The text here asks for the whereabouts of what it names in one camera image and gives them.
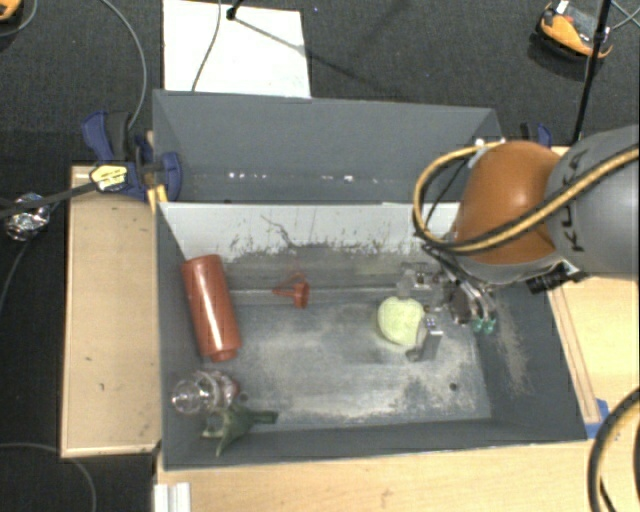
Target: wooden table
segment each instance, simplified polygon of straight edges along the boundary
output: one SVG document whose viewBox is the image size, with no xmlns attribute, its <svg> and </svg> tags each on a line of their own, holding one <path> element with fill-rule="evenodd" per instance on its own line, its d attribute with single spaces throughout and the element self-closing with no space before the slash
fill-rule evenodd
<svg viewBox="0 0 640 512">
<path fill-rule="evenodd" d="M 74 169 L 74 184 L 86 181 Z M 149 452 L 160 439 L 157 318 L 148 206 L 96 193 L 69 217 L 63 456 Z M 549 295 L 583 413 L 638 386 L 634 283 L 590 279 Z M 620 511 L 640 511 L 632 435 L 623 428 L 604 475 Z M 166 473 L 191 484 L 192 510 L 588 510 L 591 442 L 363 460 Z"/>
</svg>

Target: yellow cable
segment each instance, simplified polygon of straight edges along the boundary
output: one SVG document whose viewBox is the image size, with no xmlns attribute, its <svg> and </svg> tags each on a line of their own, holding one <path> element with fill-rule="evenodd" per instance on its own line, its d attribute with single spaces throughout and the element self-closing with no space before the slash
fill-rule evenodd
<svg viewBox="0 0 640 512">
<path fill-rule="evenodd" d="M 422 197 L 422 187 L 424 186 L 424 183 L 429 179 L 429 177 L 435 172 L 437 168 L 446 164 L 447 162 L 450 162 L 451 160 L 461 158 L 464 156 L 472 155 L 477 151 L 479 151 L 480 149 L 482 149 L 483 147 L 494 147 L 498 144 L 499 143 L 491 143 L 491 144 L 487 144 L 486 146 L 469 147 L 469 148 L 453 151 L 451 153 L 443 155 L 440 158 L 434 160 L 434 162 L 422 172 L 422 174 L 418 178 L 418 181 L 416 182 L 416 187 L 414 189 L 413 214 L 415 216 L 416 222 L 418 223 L 418 227 L 420 228 L 420 230 L 422 231 L 422 233 L 427 239 L 433 242 L 436 242 L 438 244 L 444 244 L 445 246 L 449 245 L 450 247 L 448 247 L 447 250 L 451 252 L 456 252 L 456 253 L 467 253 L 472 251 L 490 249 L 493 246 L 498 245 L 512 237 L 518 236 L 519 234 L 523 233 L 527 229 L 530 229 L 532 226 L 536 225 L 538 222 L 542 221 L 543 219 L 545 219 L 555 211 L 562 208 L 566 203 L 574 199 L 582 191 L 584 191 L 586 188 L 591 186 L 594 182 L 598 181 L 599 179 L 602 179 L 604 176 L 614 171 L 615 169 L 631 162 L 632 160 L 636 160 L 638 158 L 637 148 L 626 151 L 625 153 L 622 153 L 621 155 L 617 155 L 613 158 L 610 158 L 609 160 L 600 164 L 598 167 L 596 167 L 592 172 L 590 172 L 586 176 L 581 177 L 563 194 L 558 196 L 553 201 L 549 202 L 546 206 L 544 206 L 534 214 L 526 217 L 515 226 L 505 229 L 504 231 L 501 231 L 500 233 L 482 242 L 468 243 L 468 244 L 458 243 L 460 245 L 454 246 L 453 244 L 455 244 L 455 242 L 448 242 L 447 240 L 444 240 L 442 238 L 435 236 L 433 233 L 431 233 L 431 231 L 429 231 L 429 229 L 425 225 L 425 222 L 422 218 L 421 197 Z"/>
</svg>

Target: wooden board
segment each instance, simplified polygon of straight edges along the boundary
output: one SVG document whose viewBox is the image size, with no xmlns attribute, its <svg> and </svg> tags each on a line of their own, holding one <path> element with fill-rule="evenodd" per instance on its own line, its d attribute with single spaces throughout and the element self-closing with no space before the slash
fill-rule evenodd
<svg viewBox="0 0 640 512">
<path fill-rule="evenodd" d="M 87 171 L 73 170 L 74 186 Z M 149 206 L 125 196 L 71 202 L 63 457 L 148 452 L 160 440 L 153 231 Z"/>
</svg>

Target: blue clamp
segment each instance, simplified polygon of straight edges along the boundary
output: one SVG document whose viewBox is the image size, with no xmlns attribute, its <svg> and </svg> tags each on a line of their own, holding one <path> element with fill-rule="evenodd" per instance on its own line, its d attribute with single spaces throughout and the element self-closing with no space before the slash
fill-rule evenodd
<svg viewBox="0 0 640 512">
<path fill-rule="evenodd" d="M 136 158 L 129 158 L 126 143 L 128 119 L 129 114 L 125 112 L 94 112 L 82 122 L 85 144 L 96 154 L 99 164 L 115 161 L 127 168 L 127 184 L 118 193 L 146 201 L 149 186 L 144 183 L 142 176 L 153 173 L 155 183 L 165 185 L 167 198 L 170 201 L 177 200 L 182 187 L 182 167 L 178 155 L 175 152 L 164 153 L 159 162 L 153 162 L 150 144 L 143 137 L 136 136 Z"/>
<path fill-rule="evenodd" d="M 596 404 L 598 405 L 598 411 L 600 412 L 600 422 L 598 423 L 587 423 L 584 428 L 587 433 L 587 437 L 589 439 L 595 439 L 598 434 L 598 430 L 600 430 L 601 425 L 604 423 L 604 420 L 609 416 L 609 406 L 605 400 L 600 398 L 596 398 Z"/>
<path fill-rule="evenodd" d="M 551 131 L 542 123 L 533 125 L 532 123 L 520 123 L 520 131 L 524 140 L 537 142 L 538 144 L 551 149 L 553 140 Z"/>
</svg>

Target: gray bin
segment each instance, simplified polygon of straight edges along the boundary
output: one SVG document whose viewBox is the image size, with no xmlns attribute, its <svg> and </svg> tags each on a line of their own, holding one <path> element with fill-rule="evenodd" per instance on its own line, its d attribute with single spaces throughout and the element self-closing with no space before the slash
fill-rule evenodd
<svg viewBox="0 0 640 512">
<path fill-rule="evenodd" d="M 154 129 L 156 149 L 178 151 L 187 174 L 181 202 L 157 215 L 167 470 L 585 438 L 544 295 L 500 291 L 496 331 L 474 334 L 438 309 L 442 287 L 428 280 L 412 295 L 431 306 L 444 336 L 435 359 L 415 363 L 376 328 L 378 305 L 408 266 L 438 272 L 413 237 L 415 178 L 439 153 L 498 138 L 492 111 L 156 92 Z M 405 146 L 389 156 L 384 146 L 397 140 Z M 230 178 L 241 169 L 244 178 Z M 300 180 L 279 180 L 278 169 Z M 454 213 L 455 204 L 438 210 L 441 230 Z M 216 441 L 200 438 L 203 418 L 180 416 L 169 401 L 178 380 L 213 366 L 198 354 L 180 275 L 185 258 L 210 253 L 225 263 L 244 343 L 215 367 L 240 382 L 250 407 L 280 412 L 220 458 Z M 311 284 L 304 310 L 270 292 L 298 271 Z"/>
</svg>

